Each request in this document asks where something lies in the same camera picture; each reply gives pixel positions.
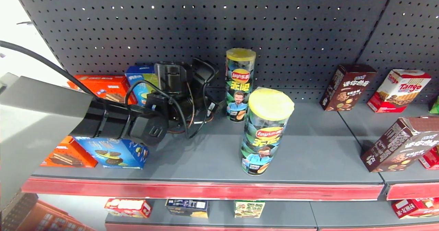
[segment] yellow plastic lid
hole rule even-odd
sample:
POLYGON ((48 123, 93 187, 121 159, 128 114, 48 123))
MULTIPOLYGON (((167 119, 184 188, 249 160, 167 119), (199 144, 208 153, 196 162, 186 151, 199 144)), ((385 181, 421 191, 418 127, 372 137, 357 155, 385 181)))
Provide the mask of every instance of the yellow plastic lid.
POLYGON ((226 52, 227 58, 234 61, 252 61, 256 58, 256 53, 250 49, 232 48, 226 52))
POLYGON ((248 107, 265 120, 278 121, 290 117, 294 102, 284 92, 258 87, 250 94, 248 107))

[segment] store shelf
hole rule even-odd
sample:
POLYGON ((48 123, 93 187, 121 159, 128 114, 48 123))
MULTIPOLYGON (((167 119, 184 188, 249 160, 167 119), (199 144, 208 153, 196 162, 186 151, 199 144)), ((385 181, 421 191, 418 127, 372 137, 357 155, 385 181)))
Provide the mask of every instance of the store shelf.
POLYGON ((316 222, 309 202, 267 201, 261 218, 235 218, 234 202, 226 200, 210 201, 209 219, 171 215, 165 207, 165 200, 151 201, 153 209, 148 219, 116 217, 108 214, 105 220, 107 231, 137 231, 188 229, 196 230, 316 230, 316 222))
POLYGON ((336 112, 298 103, 264 175, 238 156, 243 123, 215 117, 192 140, 168 134, 143 170, 38 168, 25 192, 151 198, 375 200, 383 182, 362 164, 360 146, 336 112))
POLYGON ((321 231, 437 231, 439 229, 439 217, 398 219, 390 201, 311 202, 311 207, 321 231))
MULTIPOLYGON (((369 148, 399 117, 431 115, 427 105, 411 104, 403 113, 375 114, 366 104, 340 112, 363 147, 369 148)), ((439 197, 439 170, 426 170, 419 162, 400 172, 380 173, 389 184, 387 199, 439 197)))

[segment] blue snack box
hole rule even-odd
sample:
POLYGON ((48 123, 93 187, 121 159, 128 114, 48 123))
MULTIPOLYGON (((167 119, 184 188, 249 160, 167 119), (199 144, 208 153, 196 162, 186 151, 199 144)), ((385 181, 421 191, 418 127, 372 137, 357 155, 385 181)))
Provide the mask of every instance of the blue snack box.
POLYGON ((105 168, 142 169, 148 149, 128 139, 73 137, 105 168))
MULTIPOLYGON (((144 79, 158 87, 158 78, 154 73, 154 65, 130 66, 126 71, 125 76, 127 77, 130 86, 137 81, 144 79)), ((139 106, 143 106, 146 103, 146 95, 151 93, 151 91, 152 88, 146 83, 141 83, 133 89, 133 93, 136 95, 139 106)))

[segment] white wall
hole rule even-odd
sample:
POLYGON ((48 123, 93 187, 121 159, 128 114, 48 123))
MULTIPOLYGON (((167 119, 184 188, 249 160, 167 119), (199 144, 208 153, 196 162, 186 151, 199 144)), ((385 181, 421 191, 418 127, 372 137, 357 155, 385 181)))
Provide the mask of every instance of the white wall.
MULTIPOLYGON (((30 19, 19 0, 0 0, 0 40, 28 48, 59 65, 34 26, 17 25, 25 21, 30 19)), ((18 76, 67 86, 67 79, 36 59, 1 47, 0 53, 6 55, 0 58, 0 76, 10 72, 18 76)))

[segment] red shelf edge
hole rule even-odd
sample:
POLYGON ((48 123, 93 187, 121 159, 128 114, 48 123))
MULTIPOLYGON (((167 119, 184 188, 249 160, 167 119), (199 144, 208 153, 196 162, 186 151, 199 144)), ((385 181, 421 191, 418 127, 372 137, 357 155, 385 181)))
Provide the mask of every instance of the red shelf edge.
POLYGON ((390 186, 387 200, 439 197, 439 182, 394 184, 390 186))
POLYGON ((107 231, 143 231, 143 230, 157 230, 157 231, 178 231, 178 230, 210 230, 210 231, 316 231, 315 228, 226 228, 226 227, 187 227, 187 226, 157 226, 157 225, 138 225, 138 224, 117 224, 105 223, 107 231))
POLYGON ((439 223, 380 228, 321 228, 319 231, 437 231, 439 223))
POLYGON ((248 200, 376 200, 384 185, 232 184, 167 181, 95 181, 31 177, 23 192, 127 198, 248 200))

